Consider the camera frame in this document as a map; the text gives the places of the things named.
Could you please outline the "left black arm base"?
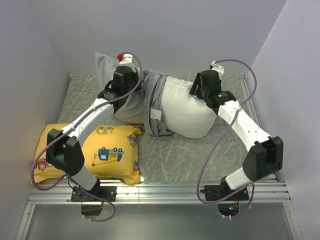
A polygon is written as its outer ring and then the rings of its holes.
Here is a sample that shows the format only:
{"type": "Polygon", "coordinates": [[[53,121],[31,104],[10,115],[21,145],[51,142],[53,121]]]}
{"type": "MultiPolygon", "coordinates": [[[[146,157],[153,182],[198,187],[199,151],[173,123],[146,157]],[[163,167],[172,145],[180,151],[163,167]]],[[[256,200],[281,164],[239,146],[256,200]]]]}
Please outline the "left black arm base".
{"type": "Polygon", "coordinates": [[[68,185],[72,189],[71,199],[72,203],[81,203],[81,215],[84,219],[91,222],[105,222],[112,219],[116,215],[116,201],[117,187],[116,186],[101,186],[100,180],[91,190],[85,190],[79,184],[71,186],[70,181],[76,183],[72,178],[68,179],[68,185]],[[107,218],[98,219],[102,213],[104,205],[108,204],[112,208],[112,213],[107,218]]]}

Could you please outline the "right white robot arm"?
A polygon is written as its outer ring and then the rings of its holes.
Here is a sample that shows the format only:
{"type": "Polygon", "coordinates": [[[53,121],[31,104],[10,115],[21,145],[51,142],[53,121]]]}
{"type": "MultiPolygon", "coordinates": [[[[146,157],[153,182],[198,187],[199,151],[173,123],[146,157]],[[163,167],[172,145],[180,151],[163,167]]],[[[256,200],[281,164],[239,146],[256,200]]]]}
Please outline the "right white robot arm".
{"type": "Polygon", "coordinates": [[[284,143],[280,137],[272,137],[262,130],[242,109],[236,97],[230,91],[222,90],[221,83],[216,70],[199,72],[190,94],[203,99],[233,129],[246,147],[247,155],[242,167],[224,177],[219,186],[221,196],[231,200],[242,186],[282,169],[284,143]]]}

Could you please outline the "grey pillowcase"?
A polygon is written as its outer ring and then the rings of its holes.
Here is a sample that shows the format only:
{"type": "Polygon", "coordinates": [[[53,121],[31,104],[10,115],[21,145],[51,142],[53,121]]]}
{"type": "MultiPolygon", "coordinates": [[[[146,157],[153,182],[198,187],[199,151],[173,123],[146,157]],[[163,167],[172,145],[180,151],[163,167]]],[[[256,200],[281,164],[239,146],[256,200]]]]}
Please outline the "grey pillowcase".
{"type": "MultiPolygon", "coordinates": [[[[113,79],[114,71],[119,62],[107,55],[95,52],[95,69],[102,91],[113,79]]],[[[166,125],[166,117],[162,106],[162,96],[167,75],[144,68],[142,70],[141,90],[132,93],[125,104],[114,116],[128,124],[144,125],[145,132],[150,136],[169,136],[173,132],[166,125]]]]}

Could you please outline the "white pillow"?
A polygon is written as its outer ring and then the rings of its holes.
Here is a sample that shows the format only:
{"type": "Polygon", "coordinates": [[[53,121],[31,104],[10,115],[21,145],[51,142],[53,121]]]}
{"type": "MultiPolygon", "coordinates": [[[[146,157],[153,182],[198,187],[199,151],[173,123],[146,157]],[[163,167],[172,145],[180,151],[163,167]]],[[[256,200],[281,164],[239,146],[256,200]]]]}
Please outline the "white pillow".
{"type": "Polygon", "coordinates": [[[205,102],[190,95],[192,82],[167,75],[161,105],[167,129],[191,139],[205,137],[217,115],[205,102]]]}

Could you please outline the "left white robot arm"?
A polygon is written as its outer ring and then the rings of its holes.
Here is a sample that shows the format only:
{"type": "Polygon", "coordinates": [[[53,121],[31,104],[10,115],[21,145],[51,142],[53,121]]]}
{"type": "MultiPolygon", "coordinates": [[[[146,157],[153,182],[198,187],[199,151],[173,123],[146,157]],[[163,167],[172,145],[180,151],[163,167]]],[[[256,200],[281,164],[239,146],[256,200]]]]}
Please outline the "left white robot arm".
{"type": "Polygon", "coordinates": [[[53,128],[47,134],[46,161],[81,186],[84,197],[89,201],[96,201],[101,189],[98,179],[85,166],[82,146],[104,120],[126,103],[130,94],[140,89],[142,76],[132,63],[118,66],[113,79],[84,113],[62,130],[53,128]]]}

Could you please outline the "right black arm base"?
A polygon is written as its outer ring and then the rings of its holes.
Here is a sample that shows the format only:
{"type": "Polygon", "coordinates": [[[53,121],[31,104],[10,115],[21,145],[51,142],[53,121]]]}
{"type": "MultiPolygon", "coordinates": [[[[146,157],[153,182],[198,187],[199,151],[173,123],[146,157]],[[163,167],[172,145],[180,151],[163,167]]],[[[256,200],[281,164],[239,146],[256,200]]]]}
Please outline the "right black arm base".
{"type": "Polygon", "coordinates": [[[236,190],[232,190],[227,182],[226,177],[220,180],[219,185],[205,185],[199,193],[204,194],[206,203],[217,203],[218,212],[221,217],[228,218],[230,221],[244,214],[250,207],[253,201],[255,185],[252,185],[251,195],[249,196],[249,185],[242,186],[236,190]]]}

